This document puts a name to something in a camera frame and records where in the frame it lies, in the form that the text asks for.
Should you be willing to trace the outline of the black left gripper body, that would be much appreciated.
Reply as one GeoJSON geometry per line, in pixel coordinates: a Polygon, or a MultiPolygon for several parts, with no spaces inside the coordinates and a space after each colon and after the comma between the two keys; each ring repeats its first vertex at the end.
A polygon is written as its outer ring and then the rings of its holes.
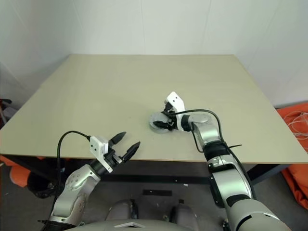
{"type": "Polygon", "coordinates": [[[124,162],[121,156],[118,156],[114,149],[108,150],[108,153],[104,155],[104,159],[110,167],[116,167],[124,162]]]}

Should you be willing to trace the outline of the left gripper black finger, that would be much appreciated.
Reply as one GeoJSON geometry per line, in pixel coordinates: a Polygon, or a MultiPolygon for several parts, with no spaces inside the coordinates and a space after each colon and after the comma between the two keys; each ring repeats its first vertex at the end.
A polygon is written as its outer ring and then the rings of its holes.
{"type": "Polygon", "coordinates": [[[123,139],[123,137],[124,137],[125,135],[126,135],[126,132],[125,132],[125,131],[116,134],[114,137],[112,137],[112,138],[109,140],[108,144],[109,144],[109,145],[116,145],[117,143],[119,143],[119,142],[123,139]]]}
{"type": "Polygon", "coordinates": [[[123,161],[128,161],[130,158],[133,157],[133,155],[137,152],[139,146],[140,146],[140,141],[133,144],[128,150],[127,152],[122,156],[122,160],[123,161]]]}

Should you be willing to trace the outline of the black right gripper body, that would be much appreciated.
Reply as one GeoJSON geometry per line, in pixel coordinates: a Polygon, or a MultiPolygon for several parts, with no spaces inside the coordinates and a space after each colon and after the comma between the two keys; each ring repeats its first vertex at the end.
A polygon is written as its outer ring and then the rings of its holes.
{"type": "Polygon", "coordinates": [[[169,124],[169,128],[167,128],[169,131],[172,131],[174,129],[178,129],[177,126],[177,115],[176,112],[174,111],[174,108],[172,107],[172,110],[170,111],[169,114],[165,114],[167,117],[167,122],[169,124]]]}

